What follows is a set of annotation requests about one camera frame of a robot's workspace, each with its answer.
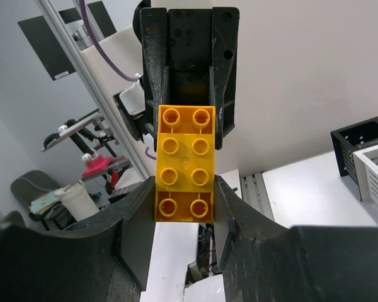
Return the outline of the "white cup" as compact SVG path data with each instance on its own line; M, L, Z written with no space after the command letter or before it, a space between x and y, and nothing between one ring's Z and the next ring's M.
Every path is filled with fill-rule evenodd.
M100 211L82 181L59 189L57 195L76 221L87 219Z

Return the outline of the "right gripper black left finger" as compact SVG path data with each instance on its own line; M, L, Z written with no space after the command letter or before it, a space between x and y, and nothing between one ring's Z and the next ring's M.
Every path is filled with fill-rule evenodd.
M0 222L0 301L138 301L154 240L155 179L62 231Z

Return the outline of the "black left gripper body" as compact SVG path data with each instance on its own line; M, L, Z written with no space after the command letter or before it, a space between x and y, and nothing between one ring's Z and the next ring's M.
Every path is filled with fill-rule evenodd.
M169 100L183 106L209 105L211 9L168 11Z

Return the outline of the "aluminium table rail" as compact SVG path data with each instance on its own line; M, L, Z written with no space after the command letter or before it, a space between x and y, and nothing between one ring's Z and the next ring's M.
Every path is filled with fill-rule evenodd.
M275 221L262 173L240 177L243 200L262 215Z

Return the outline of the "black slotted container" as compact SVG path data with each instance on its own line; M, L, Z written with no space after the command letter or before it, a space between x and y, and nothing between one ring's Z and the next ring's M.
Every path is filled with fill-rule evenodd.
M378 116L330 132L341 177L350 176L358 184L353 153L378 145Z

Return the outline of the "red plastic object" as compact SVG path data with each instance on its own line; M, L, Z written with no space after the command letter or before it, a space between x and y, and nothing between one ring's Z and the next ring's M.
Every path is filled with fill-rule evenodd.
M84 154L82 161L86 166L85 171L82 173L83 178L90 177L94 174L107 170L108 165L113 160L113 157L104 157L102 155Z

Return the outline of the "white slotted container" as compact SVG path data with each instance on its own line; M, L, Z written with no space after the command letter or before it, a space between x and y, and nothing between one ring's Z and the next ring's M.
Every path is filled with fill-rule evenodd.
M354 152L353 160L361 202L378 206L378 145Z

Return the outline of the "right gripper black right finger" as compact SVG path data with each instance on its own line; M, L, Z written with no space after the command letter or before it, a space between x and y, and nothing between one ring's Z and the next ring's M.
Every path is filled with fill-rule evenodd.
M227 301L378 301L378 227L285 228L214 178Z

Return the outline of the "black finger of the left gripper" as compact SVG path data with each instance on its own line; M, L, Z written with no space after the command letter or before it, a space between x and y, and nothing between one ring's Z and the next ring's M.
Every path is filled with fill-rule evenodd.
M220 150L223 139L235 127L238 8L212 8L210 29L209 104L215 107L215 148Z
M146 127L154 138L159 130L159 107L168 103L166 66L168 11L166 8L144 8L140 11L140 33L144 63Z

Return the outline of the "yellow half-round lego brick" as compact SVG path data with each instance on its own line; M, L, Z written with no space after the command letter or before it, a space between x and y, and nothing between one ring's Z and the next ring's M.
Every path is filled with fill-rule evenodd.
M159 106L154 219L214 220L215 108Z

